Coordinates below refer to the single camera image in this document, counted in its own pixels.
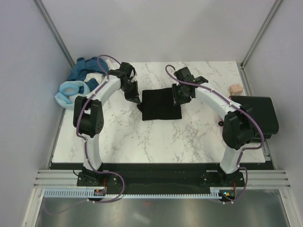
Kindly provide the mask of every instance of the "white wall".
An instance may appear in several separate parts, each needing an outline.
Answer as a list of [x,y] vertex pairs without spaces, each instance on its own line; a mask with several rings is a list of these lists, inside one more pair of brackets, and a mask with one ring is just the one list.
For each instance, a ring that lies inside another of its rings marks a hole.
[[74,61],[242,61],[275,0],[42,0]]
[[32,0],[0,1],[0,226],[23,220],[45,168],[70,67]]
[[253,94],[272,98],[279,133],[268,141],[303,214],[303,1],[282,3],[245,68]]

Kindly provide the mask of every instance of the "white marble surface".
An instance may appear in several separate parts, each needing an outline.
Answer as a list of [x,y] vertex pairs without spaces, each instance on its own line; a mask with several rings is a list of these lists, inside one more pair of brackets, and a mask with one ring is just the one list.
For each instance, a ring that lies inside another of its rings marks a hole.
[[[176,69],[188,66],[192,74],[207,78],[215,89],[228,96],[228,87],[240,83],[234,61],[212,62],[137,62],[139,94],[145,89],[171,87],[174,82],[165,66]],[[142,121],[136,105],[115,92],[103,106],[105,126],[100,134],[103,162],[119,163],[213,163],[224,154],[220,117],[208,106],[193,99],[182,105],[181,120]],[[53,162],[83,162],[83,143],[76,137],[72,124],[73,111],[65,112]],[[242,162],[265,162],[261,149],[246,152]]]

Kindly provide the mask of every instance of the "black towel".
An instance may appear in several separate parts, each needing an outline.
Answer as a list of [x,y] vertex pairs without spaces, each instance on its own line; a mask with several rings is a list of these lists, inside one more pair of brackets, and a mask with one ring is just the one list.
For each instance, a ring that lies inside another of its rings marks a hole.
[[175,120],[182,119],[181,106],[174,105],[172,88],[144,90],[142,104],[142,120]]

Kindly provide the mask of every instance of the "purple cable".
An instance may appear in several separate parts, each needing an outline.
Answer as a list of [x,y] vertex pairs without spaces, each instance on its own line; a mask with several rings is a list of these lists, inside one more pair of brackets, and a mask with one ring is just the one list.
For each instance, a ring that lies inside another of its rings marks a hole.
[[[109,56],[109,55],[102,54],[102,55],[99,55],[99,56],[98,56],[98,58],[97,58],[97,63],[98,63],[98,65],[99,65],[99,67],[105,72],[105,74],[106,74],[106,76],[107,76],[107,80],[105,80],[105,82],[104,82],[104,83],[95,91],[95,94],[98,93],[98,92],[105,86],[105,84],[108,83],[108,79],[109,79],[109,74],[106,72],[106,70],[101,66],[101,64],[100,64],[100,62],[99,62],[99,59],[100,59],[100,57],[102,57],[102,56],[109,57],[109,58],[115,60],[118,64],[120,64],[120,62],[119,62],[118,60],[116,60],[115,58],[113,58],[113,57],[111,57],[111,56]],[[124,182],[123,177],[122,177],[120,174],[118,174],[118,173],[110,172],[110,171],[101,172],[101,171],[96,170],[96,169],[92,166],[92,164],[91,164],[91,162],[90,162],[90,160],[89,160],[88,151],[87,151],[87,139],[86,139],[84,136],[80,135],[80,133],[79,133],[80,122],[81,122],[82,116],[83,116],[83,114],[84,114],[84,110],[85,110],[86,106],[88,105],[88,103],[90,102],[90,100],[95,96],[95,94],[92,94],[92,95],[87,99],[87,101],[86,101],[85,104],[83,105],[83,108],[81,109],[81,112],[80,112],[80,115],[79,115],[79,119],[78,119],[78,121],[77,121],[76,135],[77,135],[78,137],[80,137],[80,138],[82,138],[82,139],[85,140],[85,142],[84,142],[84,153],[85,153],[85,158],[88,160],[88,164],[89,164],[90,168],[91,168],[95,173],[97,173],[97,174],[114,174],[114,175],[117,175],[117,176],[122,180],[122,184],[123,184],[122,191],[120,192],[120,194],[119,194],[117,197],[115,197],[115,198],[113,198],[113,199],[111,199],[111,200],[107,200],[107,201],[96,201],[96,202],[98,202],[98,203],[107,203],[107,202],[113,202],[113,201],[116,201],[116,200],[119,199],[119,197],[120,197],[120,196],[123,194],[123,192],[124,192],[124,189],[125,189],[125,182]]]
[[[95,94],[98,93],[98,92],[105,86],[105,84],[108,83],[108,80],[109,80],[109,74],[108,74],[107,71],[101,66],[101,64],[100,64],[100,62],[99,62],[100,57],[109,57],[109,58],[115,60],[119,65],[121,65],[121,63],[120,63],[117,59],[113,58],[113,57],[110,56],[110,55],[102,54],[102,55],[99,55],[99,56],[98,56],[98,58],[97,58],[98,66],[99,66],[99,67],[102,69],[102,71],[106,74],[107,80],[105,80],[105,82],[104,82],[104,83],[95,91],[94,94],[92,94],[92,95],[87,99],[87,101],[86,101],[85,104],[83,105],[83,108],[81,109],[81,112],[80,112],[80,115],[79,115],[79,119],[78,119],[78,121],[77,121],[76,135],[77,135],[78,137],[80,137],[80,138],[82,138],[82,139],[85,140],[85,143],[84,143],[85,157],[86,157],[86,159],[88,160],[88,164],[89,164],[90,168],[91,168],[94,172],[96,172],[96,173],[98,173],[98,174],[114,174],[114,175],[117,175],[117,176],[122,180],[123,187],[122,187],[122,190],[121,190],[121,192],[120,192],[120,194],[119,194],[118,196],[116,196],[116,197],[113,198],[113,199],[107,200],[107,201],[95,201],[95,202],[97,202],[97,203],[108,203],[108,202],[114,202],[114,201],[118,200],[119,197],[123,194],[124,189],[125,189],[125,182],[124,182],[124,179],[123,179],[123,177],[122,177],[120,174],[118,174],[118,173],[110,172],[110,171],[108,171],[108,172],[100,172],[100,171],[96,170],[96,169],[92,166],[92,164],[91,164],[91,162],[90,162],[90,160],[89,160],[88,152],[87,152],[87,142],[86,142],[86,138],[85,138],[84,136],[82,136],[82,135],[79,133],[80,121],[81,121],[81,119],[82,119],[82,116],[83,116],[83,114],[84,114],[84,110],[85,110],[86,106],[88,105],[88,103],[90,102],[90,100],[95,96]],[[84,202],[87,202],[87,200],[79,201],[79,202],[75,203],[74,205],[72,205],[72,206],[70,206],[70,207],[68,207],[68,208],[65,208],[65,209],[63,209],[63,210],[61,210],[61,211],[59,211],[59,212],[51,213],[51,212],[49,212],[49,211],[46,209],[46,207],[45,207],[45,201],[44,201],[44,203],[43,203],[43,210],[44,210],[45,213],[47,213],[48,215],[57,215],[57,214],[61,214],[61,213],[65,212],[65,211],[67,211],[67,210],[69,210],[69,209],[71,209],[71,208],[73,208],[73,207],[75,207],[75,206],[78,206],[78,205],[80,205],[80,204],[82,204],[82,203],[84,203]]]
[[[174,71],[176,70],[175,67],[173,67],[172,65],[167,65],[165,67],[165,71],[166,73],[175,81],[179,82],[180,84],[187,84],[187,85],[191,85],[191,86],[195,86],[195,87],[201,87],[203,89],[206,89],[210,92],[213,92],[214,94],[216,94],[217,96],[219,96],[224,102],[226,102],[227,104],[229,104],[231,101],[227,98],[225,98],[223,95],[221,95],[220,93],[218,93],[217,91],[215,90],[212,90],[211,88],[209,87],[205,87],[203,85],[200,85],[200,84],[194,84],[194,83],[188,83],[188,82],[185,82],[185,81],[181,81],[181,80],[178,80],[176,79],[175,77],[173,77],[167,70],[168,67],[172,67],[174,69]],[[260,149],[263,147],[263,144],[264,144],[264,135],[263,135],[263,132],[261,130],[261,128],[258,126],[257,122],[248,114],[246,113],[245,111],[239,109],[238,107],[236,107],[235,105],[231,105],[232,108],[236,109],[237,111],[239,111],[241,114],[245,115],[254,125],[255,127],[257,128],[260,136],[261,136],[261,144],[260,146],[256,147],[256,148],[243,148],[242,149],[242,152],[245,151],[245,150],[257,150],[257,149]]]
[[[167,66],[165,66],[165,71],[166,71],[166,73],[167,73],[167,74],[169,75],[169,77],[171,77],[173,80],[179,82],[180,84],[187,84],[187,85],[191,85],[191,86],[195,86],[195,87],[201,87],[201,88],[203,88],[203,89],[206,89],[206,90],[208,90],[208,91],[210,91],[210,92],[213,92],[213,93],[216,94],[217,96],[219,96],[219,97],[220,97],[224,102],[226,102],[227,104],[230,103],[230,100],[229,100],[229,99],[226,99],[223,95],[221,95],[220,93],[218,93],[218,92],[215,91],[215,90],[212,90],[212,89],[209,88],[209,87],[205,87],[205,86],[200,85],[200,84],[188,83],[188,82],[185,82],[185,81],[181,81],[181,80],[176,79],[175,77],[173,77],[173,76],[168,72],[168,69],[167,69],[168,67],[172,67],[174,71],[176,71],[176,68],[173,67],[172,65],[167,65]],[[258,132],[259,132],[259,134],[260,134],[260,136],[261,136],[261,144],[260,144],[260,146],[258,146],[258,147],[256,147],[256,148],[252,148],[252,147],[250,147],[250,148],[243,148],[243,149],[241,150],[241,153],[240,153],[240,155],[239,155],[239,158],[238,158],[237,164],[236,164],[236,165],[238,166],[239,163],[240,163],[241,157],[242,157],[242,155],[243,155],[243,151],[245,151],[245,150],[256,150],[256,149],[259,149],[259,148],[263,147],[263,144],[264,144],[264,135],[263,135],[263,132],[262,132],[261,128],[258,126],[257,122],[256,122],[248,113],[246,113],[245,111],[239,109],[239,108],[236,107],[235,105],[231,105],[231,107],[234,108],[234,109],[236,109],[236,110],[239,111],[240,113],[244,114],[244,115],[245,115],[245,116],[246,116],[246,117],[255,125],[255,127],[257,128],[257,130],[258,130]],[[242,192],[241,192],[240,195],[239,195],[236,199],[234,199],[232,202],[238,200],[238,199],[243,195],[243,193],[244,193],[244,191],[246,190],[246,187],[247,187],[247,181],[248,181],[248,171],[247,171],[247,168],[245,168],[245,167],[239,167],[239,169],[245,170],[246,181],[245,181],[245,185],[244,185],[244,188],[243,188]]]

